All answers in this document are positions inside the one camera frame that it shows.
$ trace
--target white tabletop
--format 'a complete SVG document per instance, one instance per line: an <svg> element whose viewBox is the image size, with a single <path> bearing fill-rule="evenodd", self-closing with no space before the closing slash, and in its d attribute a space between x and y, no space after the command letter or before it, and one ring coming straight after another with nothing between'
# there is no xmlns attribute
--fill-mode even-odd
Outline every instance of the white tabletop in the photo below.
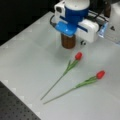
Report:
<svg viewBox="0 0 120 120"><path fill-rule="evenodd" d="M48 13L0 47L0 80L42 120L119 120L120 46L105 39L72 50L60 45L60 34ZM83 59L51 93L42 95L61 76L70 59L81 51ZM43 102L94 76L106 75L49 104Z"/></svg>

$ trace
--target green stem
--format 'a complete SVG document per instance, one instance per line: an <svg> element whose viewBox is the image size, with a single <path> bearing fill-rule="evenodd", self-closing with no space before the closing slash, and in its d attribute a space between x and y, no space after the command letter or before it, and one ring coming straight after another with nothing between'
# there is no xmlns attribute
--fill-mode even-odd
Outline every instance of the green stem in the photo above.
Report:
<svg viewBox="0 0 120 120"><path fill-rule="evenodd" d="M41 98L41 100L43 100L43 98L45 98L45 96L53 89L53 87L64 77L64 75L67 74L67 72L64 72L63 75L54 83L54 85L45 93L45 95Z"/></svg>
<svg viewBox="0 0 120 120"><path fill-rule="evenodd" d="M76 88L72 88L72 89L68 90L67 92L65 92L65 93L63 93L63 94L61 94L61 95L59 95L59 96L57 96L57 97L55 97L55 98L53 98L53 99L45 102L45 103L43 103L43 104L47 104L47 103L49 103L49 102L52 102L53 100L56 100L56 99L58 99L58 98L60 98L60 97L62 97L62 96L64 96L64 95L68 94L69 92L71 92L71 91L73 91L73 90L75 90L75 89L76 89Z"/></svg>

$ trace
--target white robot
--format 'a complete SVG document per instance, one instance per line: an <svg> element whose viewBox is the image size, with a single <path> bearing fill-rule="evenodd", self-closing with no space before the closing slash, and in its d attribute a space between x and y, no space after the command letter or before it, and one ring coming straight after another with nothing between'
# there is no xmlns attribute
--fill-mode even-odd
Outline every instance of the white robot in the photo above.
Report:
<svg viewBox="0 0 120 120"><path fill-rule="evenodd" d="M85 19L89 5L89 0L63 0L55 5L56 30L69 37L76 35L87 42L94 42L99 25Z"/></svg>
<svg viewBox="0 0 120 120"><path fill-rule="evenodd" d="M120 0L108 1L111 2L112 9L105 37L117 43L120 42L118 40L118 35L120 35ZM54 27L56 30L69 37L76 35L89 43L96 41L99 25L86 19L89 5L90 0L63 0L55 5L56 24Z"/></svg>

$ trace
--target black cable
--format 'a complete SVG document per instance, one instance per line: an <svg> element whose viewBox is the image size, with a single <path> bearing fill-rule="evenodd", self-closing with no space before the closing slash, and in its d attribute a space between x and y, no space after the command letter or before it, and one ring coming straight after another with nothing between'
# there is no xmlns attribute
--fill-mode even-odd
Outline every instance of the black cable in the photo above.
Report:
<svg viewBox="0 0 120 120"><path fill-rule="evenodd" d="M53 23L53 22L52 22L52 19L54 18L54 16L55 16L55 15L53 15L53 16L50 18L50 24L55 28L56 23Z"/></svg>
<svg viewBox="0 0 120 120"><path fill-rule="evenodd" d="M104 19L104 21L106 21L106 22L108 22L108 20L106 20L106 18L105 17L103 17L103 16L97 16L97 17L100 17L100 18L102 18L102 19Z"/></svg>

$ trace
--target flower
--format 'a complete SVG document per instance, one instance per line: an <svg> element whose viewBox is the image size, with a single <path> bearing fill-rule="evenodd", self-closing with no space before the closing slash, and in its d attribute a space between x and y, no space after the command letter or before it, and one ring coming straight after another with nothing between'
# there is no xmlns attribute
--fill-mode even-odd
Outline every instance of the flower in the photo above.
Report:
<svg viewBox="0 0 120 120"><path fill-rule="evenodd" d="M75 59L76 60L80 60L82 58L82 53L81 52L78 52L76 55L75 55Z"/></svg>
<svg viewBox="0 0 120 120"><path fill-rule="evenodd" d="M97 79L102 79L102 77L105 75L105 71L102 70L96 74Z"/></svg>

